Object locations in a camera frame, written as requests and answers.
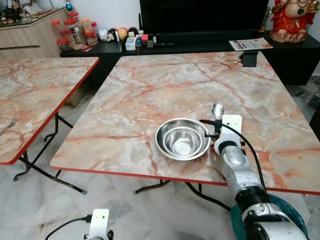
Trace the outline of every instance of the black cabinet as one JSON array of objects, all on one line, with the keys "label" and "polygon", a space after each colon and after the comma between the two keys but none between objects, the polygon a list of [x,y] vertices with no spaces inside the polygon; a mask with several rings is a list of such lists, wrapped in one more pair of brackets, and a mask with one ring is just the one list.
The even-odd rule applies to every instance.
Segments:
[{"label": "black cabinet", "polygon": [[[254,38],[264,37],[273,48],[262,50],[263,54],[281,79],[287,85],[305,85],[320,60],[320,43],[308,35],[306,41],[299,43],[279,43],[273,41],[270,32],[257,33]],[[219,42],[184,42],[174,47],[143,48],[142,55],[187,54],[209,52],[231,52],[233,48],[228,41]],[[99,57],[100,62],[86,78],[90,84],[101,84],[122,56],[134,56],[135,51],[122,52],[119,42],[99,42],[89,52],[62,52],[62,58]]]}]

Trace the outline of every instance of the wooden cabinet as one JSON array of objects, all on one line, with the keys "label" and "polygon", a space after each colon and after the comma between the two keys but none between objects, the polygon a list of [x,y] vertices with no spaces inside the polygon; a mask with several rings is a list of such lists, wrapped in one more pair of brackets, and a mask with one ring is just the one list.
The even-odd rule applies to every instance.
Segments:
[{"label": "wooden cabinet", "polygon": [[[59,58],[60,48],[52,30],[52,21],[67,19],[64,8],[55,9],[28,24],[0,27],[0,59]],[[82,85],[67,103],[76,106],[86,93]]]}]

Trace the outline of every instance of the metal spoon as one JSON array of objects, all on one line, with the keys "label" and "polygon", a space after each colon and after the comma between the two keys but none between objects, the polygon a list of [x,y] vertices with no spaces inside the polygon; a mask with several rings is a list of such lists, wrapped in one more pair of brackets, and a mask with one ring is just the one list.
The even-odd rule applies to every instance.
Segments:
[{"label": "metal spoon", "polygon": [[225,109],[219,102],[213,104],[211,111],[216,120],[222,120],[222,117],[225,114]]},{"label": "metal spoon", "polygon": [[5,129],[2,130],[2,132],[0,133],[0,136],[2,136],[5,133],[5,131],[7,131],[9,128],[12,128],[17,122],[18,122],[18,118],[14,116],[10,124]]}]

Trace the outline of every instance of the tile floor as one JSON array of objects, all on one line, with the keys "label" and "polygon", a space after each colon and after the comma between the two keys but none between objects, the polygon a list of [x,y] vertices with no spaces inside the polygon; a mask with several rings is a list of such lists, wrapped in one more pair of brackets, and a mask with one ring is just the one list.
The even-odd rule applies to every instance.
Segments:
[{"label": "tile floor", "polygon": [[[287,86],[305,117],[310,120],[310,96],[319,94],[311,79],[306,86]],[[64,106],[60,115],[72,124],[81,116],[97,89],[91,88],[76,108]],[[43,138],[53,131],[54,123],[42,131],[29,148],[30,159],[44,145]],[[70,129],[59,125],[59,133],[41,156],[38,166],[51,174],[52,159]],[[62,172],[63,180],[88,191],[86,195],[55,183],[31,170],[17,182],[16,173],[23,171],[19,161],[0,167],[0,236],[9,240],[44,240],[57,226],[73,218],[91,214],[94,209],[110,209],[109,227],[115,240],[235,240],[229,213],[223,208],[193,194],[185,184],[170,182],[163,188],[134,195],[142,186],[156,180],[81,172]],[[227,205],[234,201],[221,186],[204,185],[203,192]],[[303,216],[311,240],[320,239],[320,197],[276,193]],[[89,224],[75,222],[54,234],[51,240],[81,240]]]}]

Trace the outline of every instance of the paper booklet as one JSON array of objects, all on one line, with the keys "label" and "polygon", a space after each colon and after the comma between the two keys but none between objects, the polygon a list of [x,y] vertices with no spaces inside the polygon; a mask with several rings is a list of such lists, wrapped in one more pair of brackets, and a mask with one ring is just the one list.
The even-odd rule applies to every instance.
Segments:
[{"label": "paper booklet", "polygon": [[256,39],[247,39],[247,40],[234,40],[234,41],[229,41],[229,43],[236,51],[273,48],[273,46],[270,45],[263,37],[256,38]]}]

